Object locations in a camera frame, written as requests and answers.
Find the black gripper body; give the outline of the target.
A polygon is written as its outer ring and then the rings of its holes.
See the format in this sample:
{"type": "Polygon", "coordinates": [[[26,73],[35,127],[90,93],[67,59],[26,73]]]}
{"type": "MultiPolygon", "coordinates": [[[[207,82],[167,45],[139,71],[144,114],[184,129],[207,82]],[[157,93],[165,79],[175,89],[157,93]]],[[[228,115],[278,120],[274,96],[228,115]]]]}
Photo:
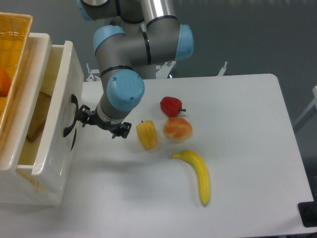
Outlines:
{"type": "Polygon", "coordinates": [[[112,119],[108,117],[103,112],[100,103],[97,104],[96,109],[93,112],[92,120],[99,128],[108,131],[115,131],[123,122],[123,119],[112,119]]]}

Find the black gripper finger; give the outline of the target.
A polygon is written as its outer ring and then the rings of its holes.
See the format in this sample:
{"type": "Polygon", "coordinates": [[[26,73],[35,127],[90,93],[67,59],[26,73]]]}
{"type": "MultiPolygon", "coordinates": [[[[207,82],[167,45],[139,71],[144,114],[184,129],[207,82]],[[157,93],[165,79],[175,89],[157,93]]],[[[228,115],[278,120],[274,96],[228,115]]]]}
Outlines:
{"type": "Polygon", "coordinates": [[[82,127],[88,125],[96,125],[95,111],[91,111],[87,105],[82,105],[75,116],[75,120],[82,123],[82,127]]]}
{"type": "Polygon", "coordinates": [[[116,137],[122,137],[127,138],[129,132],[131,129],[131,123],[129,122],[123,122],[120,124],[116,124],[111,126],[110,131],[112,133],[112,139],[115,139],[116,137]]]}

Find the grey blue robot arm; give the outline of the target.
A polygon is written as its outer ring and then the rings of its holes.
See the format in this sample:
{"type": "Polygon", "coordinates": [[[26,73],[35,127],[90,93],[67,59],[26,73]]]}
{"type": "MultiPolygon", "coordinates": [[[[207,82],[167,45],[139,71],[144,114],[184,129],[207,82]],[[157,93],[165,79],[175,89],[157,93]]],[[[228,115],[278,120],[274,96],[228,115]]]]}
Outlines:
{"type": "Polygon", "coordinates": [[[136,67],[189,58],[194,51],[193,33],[178,22],[170,0],[80,0],[87,20],[120,17],[145,28],[128,34],[119,25],[106,25],[93,35],[103,95],[96,109],[77,107],[74,121],[96,125],[113,137],[126,138],[131,124],[127,115],[139,104],[145,90],[136,67]]]}

